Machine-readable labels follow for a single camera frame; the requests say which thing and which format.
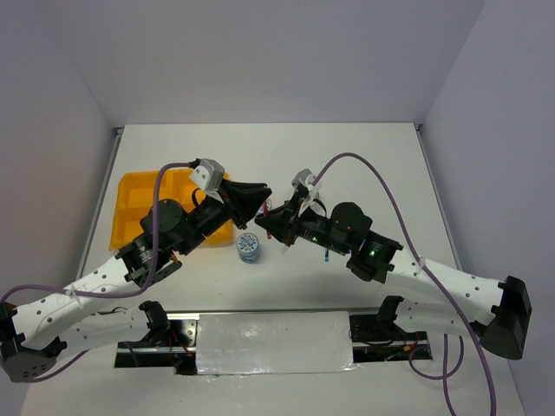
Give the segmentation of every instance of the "cylindrical container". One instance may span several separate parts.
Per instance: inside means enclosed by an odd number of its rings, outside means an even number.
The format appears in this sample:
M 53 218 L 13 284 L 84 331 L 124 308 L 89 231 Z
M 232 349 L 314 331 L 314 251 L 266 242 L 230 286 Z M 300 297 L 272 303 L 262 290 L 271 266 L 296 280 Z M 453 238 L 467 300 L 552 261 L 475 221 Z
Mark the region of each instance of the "cylindrical container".
M 245 263 L 254 263 L 260 257 L 260 242 L 257 236 L 250 232 L 241 234 L 235 245 L 239 258 Z

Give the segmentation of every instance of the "orange bin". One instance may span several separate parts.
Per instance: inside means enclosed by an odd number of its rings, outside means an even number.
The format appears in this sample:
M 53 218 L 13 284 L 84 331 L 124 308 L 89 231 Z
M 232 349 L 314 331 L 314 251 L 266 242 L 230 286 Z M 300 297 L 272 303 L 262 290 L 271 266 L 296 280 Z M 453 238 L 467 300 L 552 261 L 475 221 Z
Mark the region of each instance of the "orange bin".
M 185 211 L 194 209 L 191 195 L 197 186 L 189 179 L 192 169 L 169 170 L 164 173 L 160 187 L 160 199 L 175 199 L 180 202 Z M 144 218 L 153 206 L 154 183 L 158 172 L 126 173 L 118 186 L 118 198 L 115 203 L 114 222 L 112 223 L 112 237 L 110 250 L 117 250 L 139 236 L 143 231 L 139 221 Z M 206 197 L 202 191 L 196 194 L 199 203 Z M 206 242 L 210 245 L 220 245 L 233 240 L 232 221 L 228 221 Z

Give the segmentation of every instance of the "white table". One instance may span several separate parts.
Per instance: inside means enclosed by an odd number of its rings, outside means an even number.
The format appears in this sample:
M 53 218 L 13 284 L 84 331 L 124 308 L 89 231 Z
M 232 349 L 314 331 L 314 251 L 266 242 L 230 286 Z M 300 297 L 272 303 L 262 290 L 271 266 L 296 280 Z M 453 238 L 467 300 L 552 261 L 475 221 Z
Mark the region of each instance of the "white table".
M 95 227 L 84 272 L 106 261 L 117 185 L 126 172 L 157 170 L 174 161 L 208 157 L 231 178 L 266 182 L 274 205 L 291 195 L 291 179 L 302 168 L 318 170 L 340 152 L 355 152 L 375 164 L 397 198 L 421 255 L 454 266 L 447 232 L 411 124 L 243 124 L 126 126 Z M 323 179 L 321 197 L 331 210 L 355 201 L 373 218 L 373 229 L 404 242 L 395 214 L 371 172 L 344 159 Z M 346 268 L 346 258 L 300 241 L 284 255 L 256 225 L 262 242 L 257 264 L 238 260 L 233 246 L 201 248 L 177 273 L 123 306 L 158 300 L 167 310 L 316 309 L 379 306 L 391 294 L 424 300 L 415 293 L 364 283 Z M 440 335 L 431 335 L 441 370 Z M 457 348 L 451 351 L 454 362 Z M 280 374 L 250 377 L 176 376 L 168 368 L 113 369 L 115 346 L 89 352 L 64 374 L 32 385 L 23 415 L 96 414 L 319 414 L 445 415 L 440 382 L 422 380 L 407 362 L 369 363 L 340 374 Z M 487 355 L 498 395 L 499 415 L 524 415 L 505 360 Z M 449 381 L 457 414 L 488 414 L 486 381 L 467 342 L 462 369 Z

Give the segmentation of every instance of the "wall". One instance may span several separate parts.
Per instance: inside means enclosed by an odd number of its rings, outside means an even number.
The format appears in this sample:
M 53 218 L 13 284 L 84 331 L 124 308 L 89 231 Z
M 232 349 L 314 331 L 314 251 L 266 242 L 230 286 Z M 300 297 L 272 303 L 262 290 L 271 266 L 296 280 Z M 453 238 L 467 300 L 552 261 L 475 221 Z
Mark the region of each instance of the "wall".
M 74 276 L 113 139 L 38 11 L 18 0 L 0 13 L 0 293 Z M 0 371 L 0 413 L 19 414 L 26 391 Z
M 42 2 L 113 125 L 422 122 L 485 0 Z
M 555 408 L 554 19 L 552 0 L 488 0 L 423 128 L 463 266 L 528 285 L 512 370 L 534 416 Z

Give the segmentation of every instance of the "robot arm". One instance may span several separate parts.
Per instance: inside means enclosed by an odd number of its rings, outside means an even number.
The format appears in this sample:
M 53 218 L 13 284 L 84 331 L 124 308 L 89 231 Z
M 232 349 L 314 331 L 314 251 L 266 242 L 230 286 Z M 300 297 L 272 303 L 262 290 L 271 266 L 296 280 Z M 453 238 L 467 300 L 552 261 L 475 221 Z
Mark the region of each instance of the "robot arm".
M 142 234 L 101 267 L 63 288 L 64 294 L 17 307 L 0 303 L 0 352 L 12 381 L 32 381 L 57 360 L 78 351 L 121 340 L 155 343 L 167 335 L 169 321 L 157 302 L 144 302 L 125 313 L 91 314 L 145 285 L 153 259 L 154 232 L 160 240 L 153 280 L 157 283 L 181 267 L 175 253 L 188 255 L 229 220 L 239 229 L 246 228 L 271 195 L 266 184 L 223 179 L 224 168 L 213 160 L 197 159 L 193 167 L 191 179 L 207 195 L 193 211 L 185 212 L 177 201 L 161 200 L 157 231 L 150 212 L 140 221 Z M 81 296 L 79 291 L 98 297 Z
M 310 208 L 315 193 L 309 176 L 300 172 L 291 200 L 257 216 L 256 224 L 286 246 L 300 237 L 343 256 L 350 254 L 347 268 L 365 282 L 408 288 L 445 303 L 446 297 L 422 269 L 425 262 L 460 305 L 483 348 L 507 359 L 522 358 L 532 307 L 521 280 L 509 276 L 499 282 L 413 258 L 398 242 L 373 232 L 372 219 L 352 202 L 337 205 L 330 218 L 319 215 Z M 419 304 L 400 296 L 384 300 L 378 321 L 390 333 L 428 330 L 468 336 L 450 305 Z

